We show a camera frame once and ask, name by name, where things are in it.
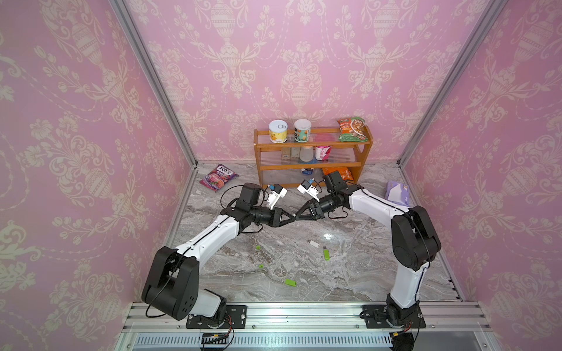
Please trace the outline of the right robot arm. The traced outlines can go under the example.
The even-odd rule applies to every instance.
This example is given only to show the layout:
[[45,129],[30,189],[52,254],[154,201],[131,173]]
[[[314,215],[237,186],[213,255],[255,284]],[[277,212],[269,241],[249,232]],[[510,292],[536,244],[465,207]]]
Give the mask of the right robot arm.
[[398,262],[395,283],[386,298],[384,313],[393,327],[408,326],[421,317],[419,291],[427,270],[441,251],[441,242],[427,210],[399,206],[373,195],[360,185],[330,190],[310,200],[295,214],[297,220],[319,220],[336,209],[359,212],[391,231],[392,252]]

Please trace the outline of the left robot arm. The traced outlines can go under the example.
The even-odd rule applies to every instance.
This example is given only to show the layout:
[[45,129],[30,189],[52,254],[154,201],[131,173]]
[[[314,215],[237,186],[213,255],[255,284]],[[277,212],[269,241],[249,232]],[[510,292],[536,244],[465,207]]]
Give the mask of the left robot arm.
[[200,289],[200,270],[230,240],[251,224],[279,228],[296,217],[283,209],[252,206],[250,209],[223,209],[220,215],[186,243],[162,247],[155,254],[141,299],[150,307],[175,320],[192,315],[218,326],[226,318],[226,298]]

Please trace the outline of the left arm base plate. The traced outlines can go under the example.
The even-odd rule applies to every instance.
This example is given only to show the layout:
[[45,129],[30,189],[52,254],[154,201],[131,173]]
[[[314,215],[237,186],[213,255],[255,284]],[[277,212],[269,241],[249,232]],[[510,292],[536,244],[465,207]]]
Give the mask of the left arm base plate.
[[215,315],[206,317],[200,314],[189,315],[186,329],[245,329],[247,305],[226,304]]

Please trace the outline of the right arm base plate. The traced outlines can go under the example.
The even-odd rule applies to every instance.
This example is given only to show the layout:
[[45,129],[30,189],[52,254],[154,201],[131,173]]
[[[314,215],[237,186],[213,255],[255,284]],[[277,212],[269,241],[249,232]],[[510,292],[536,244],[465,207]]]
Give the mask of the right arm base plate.
[[407,309],[394,305],[363,305],[359,317],[364,320],[368,329],[414,329],[426,328],[426,322],[418,304]]

